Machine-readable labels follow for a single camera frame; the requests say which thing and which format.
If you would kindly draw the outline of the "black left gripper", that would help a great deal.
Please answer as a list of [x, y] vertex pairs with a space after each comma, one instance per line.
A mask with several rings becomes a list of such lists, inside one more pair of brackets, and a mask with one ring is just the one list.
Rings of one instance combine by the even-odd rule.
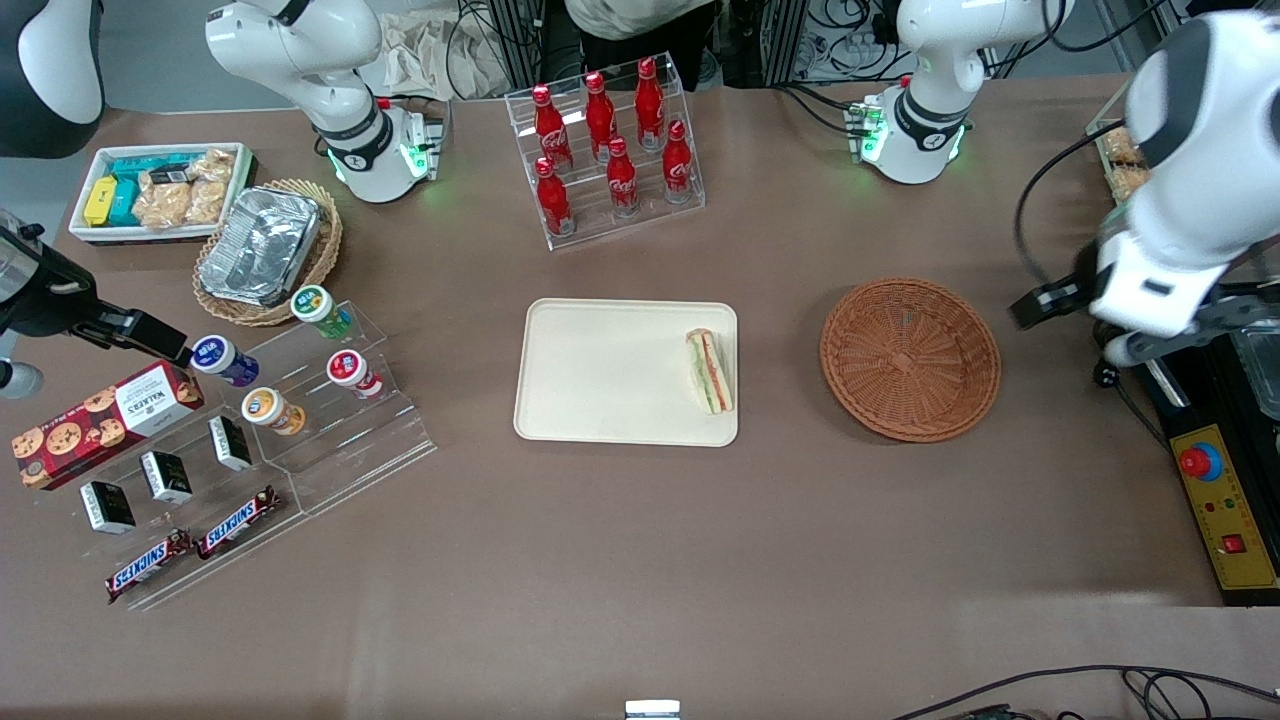
[[1088, 309], [1097, 295], [1096, 274], [1070, 274], [1052, 284], [1036, 287], [1009, 306], [1009, 315], [1019, 331], [1029, 331], [1050, 319]]

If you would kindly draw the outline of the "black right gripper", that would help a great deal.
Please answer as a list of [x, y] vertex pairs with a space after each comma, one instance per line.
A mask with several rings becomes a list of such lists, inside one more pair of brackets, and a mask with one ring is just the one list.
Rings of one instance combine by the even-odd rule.
[[188, 366], [187, 336], [137, 309], [99, 304], [95, 277], [40, 240], [41, 227], [3, 228], [1, 328], [26, 337], [69, 334]]

